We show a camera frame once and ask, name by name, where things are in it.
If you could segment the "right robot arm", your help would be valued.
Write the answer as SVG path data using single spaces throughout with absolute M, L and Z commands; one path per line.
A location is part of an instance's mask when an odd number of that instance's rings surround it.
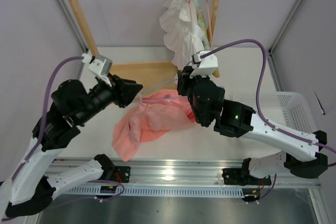
M 276 124 L 262 120 L 260 113 L 240 102 L 226 100 L 224 88 L 209 77 L 194 76 L 186 66 L 177 72 L 178 94 L 187 97 L 195 121 L 203 127 L 214 126 L 220 135 L 248 138 L 279 149 L 276 154 L 262 158 L 246 158 L 240 168 L 224 168 L 226 185 L 270 185 L 270 175 L 289 172 L 300 178 L 315 179 L 328 169 L 328 158 L 319 144 L 326 144 L 327 134 L 315 131 L 307 134 L 288 129 L 286 133 Z

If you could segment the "blue wire hanger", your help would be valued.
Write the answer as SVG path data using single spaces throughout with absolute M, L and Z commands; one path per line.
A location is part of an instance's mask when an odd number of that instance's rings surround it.
M 144 97 L 151 96 L 154 93 L 160 92 L 162 90 L 176 90 L 177 89 L 177 78 L 163 81 L 156 84 L 148 89 L 140 91 L 136 97 L 133 99 L 132 103 L 142 102 Z

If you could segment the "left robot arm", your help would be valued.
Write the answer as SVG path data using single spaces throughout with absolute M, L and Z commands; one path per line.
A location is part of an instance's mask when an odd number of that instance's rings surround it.
M 115 165 L 105 154 L 88 163 L 53 176 L 45 174 L 49 165 L 80 134 L 90 119 L 110 104 L 127 107 L 142 90 L 136 81 L 108 75 L 111 84 L 98 80 L 89 91 L 79 80 L 63 82 L 51 95 L 52 104 L 32 131 L 24 166 L 13 178 L 5 217 L 35 215 L 64 192 L 93 180 L 118 182 Z

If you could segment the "pink pleated skirt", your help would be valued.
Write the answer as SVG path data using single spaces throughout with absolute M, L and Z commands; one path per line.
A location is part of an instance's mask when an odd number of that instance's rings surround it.
M 195 124 L 187 97 L 176 90 L 161 90 L 144 97 L 115 125 L 112 147 L 127 162 L 141 143 L 153 142 L 171 130 L 189 129 Z

